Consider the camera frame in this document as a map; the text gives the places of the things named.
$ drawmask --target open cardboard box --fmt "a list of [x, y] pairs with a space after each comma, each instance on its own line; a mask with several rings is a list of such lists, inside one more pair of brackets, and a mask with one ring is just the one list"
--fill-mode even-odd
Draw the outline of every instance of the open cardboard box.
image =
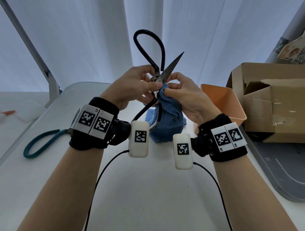
[[[201, 90], [207, 94], [216, 107], [227, 116], [232, 122], [240, 126], [247, 119], [242, 106], [240, 105], [234, 91], [227, 87], [201, 84]], [[194, 123], [194, 132], [198, 134], [198, 124]]]
[[305, 143], [305, 66], [242, 63], [227, 82], [248, 119], [245, 131], [263, 142]]

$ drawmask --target forearm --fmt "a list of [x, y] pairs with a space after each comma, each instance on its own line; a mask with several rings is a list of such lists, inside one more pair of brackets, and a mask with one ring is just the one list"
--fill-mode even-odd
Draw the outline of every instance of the forearm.
[[19, 226], [22, 230], [82, 230], [103, 150], [68, 148]]
[[247, 156], [214, 167], [234, 231], [297, 230]]

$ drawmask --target orange bin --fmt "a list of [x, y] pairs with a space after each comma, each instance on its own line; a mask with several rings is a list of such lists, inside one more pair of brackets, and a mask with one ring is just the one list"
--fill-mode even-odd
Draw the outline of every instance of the orange bin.
[[[240, 126], [246, 119], [246, 114], [234, 91], [228, 87], [201, 84], [201, 90], [207, 94], [219, 110], [230, 117], [232, 122]], [[194, 123], [194, 132], [198, 134], [198, 124]]]

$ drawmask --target scissor blade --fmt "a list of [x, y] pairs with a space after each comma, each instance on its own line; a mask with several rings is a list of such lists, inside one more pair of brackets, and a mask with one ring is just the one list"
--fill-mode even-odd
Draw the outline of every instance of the scissor blade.
[[75, 114], [75, 116], [74, 116], [74, 118], [72, 120], [72, 124], [74, 123], [74, 121], [75, 121], [77, 115], [79, 114], [80, 110], [81, 110], [80, 108], [77, 110], [77, 112], [76, 112], [76, 114]]
[[173, 72], [174, 68], [176, 67], [177, 63], [179, 62], [181, 56], [184, 52], [182, 52], [168, 67], [162, 72], [162, 74], [158, 77], [157, 81], [160, 81], [162, 83], [165, 83], [168, 77]]

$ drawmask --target blue towel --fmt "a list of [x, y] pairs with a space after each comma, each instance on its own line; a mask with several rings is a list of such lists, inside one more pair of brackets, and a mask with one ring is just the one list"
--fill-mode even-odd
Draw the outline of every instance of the blue towel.
[[[162, 104], [162, 117], [157, 127], [149, 133], [150, 138], [158, 142], [173, 141], [173, 135], [182, 132], [186, 125], [186, 119], [183, 117], [181, 105], [171, 97], [164, 95], [164, 89], [168, 88], [163, 84], [158, 93], [158, 101]], [[151, 126], [158, 117], [158, 105], [155, 109], [148, 109], [145, 121]]]

